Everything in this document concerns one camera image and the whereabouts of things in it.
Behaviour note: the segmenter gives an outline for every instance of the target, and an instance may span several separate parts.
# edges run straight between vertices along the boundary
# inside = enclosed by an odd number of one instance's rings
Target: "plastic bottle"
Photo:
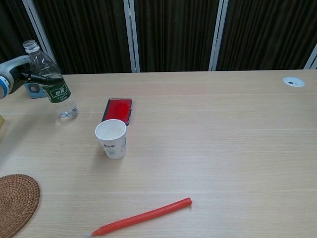
[[[41,51],[34,40],[23,43],[25,52],[30,57],[30,68],[32,73],[48,78],[63,78],[59,67],[54,61]],[[69,118],[77,115],[77,104],[70,93],[65,81],[57,85],[41,85],[48,99],[53,103],[57,113],[61,118]]]

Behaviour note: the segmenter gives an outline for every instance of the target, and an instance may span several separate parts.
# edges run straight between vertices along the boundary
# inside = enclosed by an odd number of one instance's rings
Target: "round rattan coaster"
[[[0,178],[0,238],[16,234],[31,218],[40,199],[37,182],[26,175]]]

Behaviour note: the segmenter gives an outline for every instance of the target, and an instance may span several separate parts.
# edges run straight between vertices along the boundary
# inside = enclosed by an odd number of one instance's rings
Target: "blue box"
[[[41,86],[37,83],[25,83],[24,87],[29,94],[30,98],[44,98],[46,93],[43,91]]]

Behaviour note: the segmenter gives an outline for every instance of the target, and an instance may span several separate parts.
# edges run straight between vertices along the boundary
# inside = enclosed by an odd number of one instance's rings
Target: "table surface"
[[[282,82],[297,76],[295,88]],[[317,71],[67,75],[79,105],[60,121],[24,88],[0,101],[0,176],[41,187],[17,238],[79,238],[191,197],[191,209],[109,238],[315,238]],[[132,97],[127,153],[95,138],[108,98]]]

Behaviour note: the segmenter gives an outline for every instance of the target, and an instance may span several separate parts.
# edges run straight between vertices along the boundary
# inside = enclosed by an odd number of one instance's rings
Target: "paper cup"
[[[125,155],[127,126],[121,120],[110,119],[97,125],[95,134],[110,159],[120,159]]]

